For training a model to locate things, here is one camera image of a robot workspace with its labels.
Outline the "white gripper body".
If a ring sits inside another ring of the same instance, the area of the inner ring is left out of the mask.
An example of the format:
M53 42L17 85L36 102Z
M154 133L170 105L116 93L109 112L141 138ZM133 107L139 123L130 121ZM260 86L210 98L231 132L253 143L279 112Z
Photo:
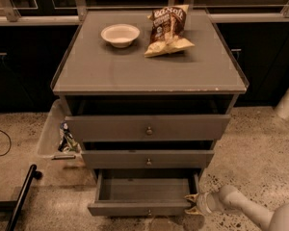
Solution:
M208 205L209 195L210 195L209 192L200 193L197 196L196 201L198 210L205 216L210 215L212 213Z

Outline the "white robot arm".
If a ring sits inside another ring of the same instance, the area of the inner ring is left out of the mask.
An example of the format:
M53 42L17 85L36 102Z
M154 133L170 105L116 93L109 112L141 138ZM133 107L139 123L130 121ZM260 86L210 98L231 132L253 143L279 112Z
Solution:
M243 214L261 231L289 231L289 203L274 211L261 206L244 196L237 188L224 185L216 192L201 192L185 196L193 206L186 209L188 215Z

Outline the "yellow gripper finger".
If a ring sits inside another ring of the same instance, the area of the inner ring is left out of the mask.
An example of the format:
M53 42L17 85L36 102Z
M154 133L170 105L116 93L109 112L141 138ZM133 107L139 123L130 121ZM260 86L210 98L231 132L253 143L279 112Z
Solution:
M202 216L202 212L196 207L193 207L191 209L186 209L185 213L187 215Z
M192 202L192 203L196 203L197 199L198 199L198 193L196 193L196 194L188 194L188 195L185 196L185 199L187 201Z

